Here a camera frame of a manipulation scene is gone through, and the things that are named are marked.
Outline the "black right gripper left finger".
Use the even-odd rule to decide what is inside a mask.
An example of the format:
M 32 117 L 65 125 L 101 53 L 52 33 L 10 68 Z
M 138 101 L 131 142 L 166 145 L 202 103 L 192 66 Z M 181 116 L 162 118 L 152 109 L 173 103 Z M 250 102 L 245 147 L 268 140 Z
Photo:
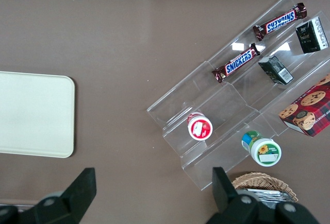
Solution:
M 96 196 L 94 168 L 85 168 L 59 196 L 42 199 L 31 209 L 19 214 L 19 223 L 80 223 Z

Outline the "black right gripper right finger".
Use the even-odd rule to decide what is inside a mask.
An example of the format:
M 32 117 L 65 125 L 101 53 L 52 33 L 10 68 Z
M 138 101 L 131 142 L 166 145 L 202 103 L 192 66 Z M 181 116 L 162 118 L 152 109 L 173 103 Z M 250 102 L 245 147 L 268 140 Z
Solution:
M 252 196 L 238 194 L 222 167 L 212 169 L 212 193 L 218 212 L 208 223 L 257 223 L 258 201 Z

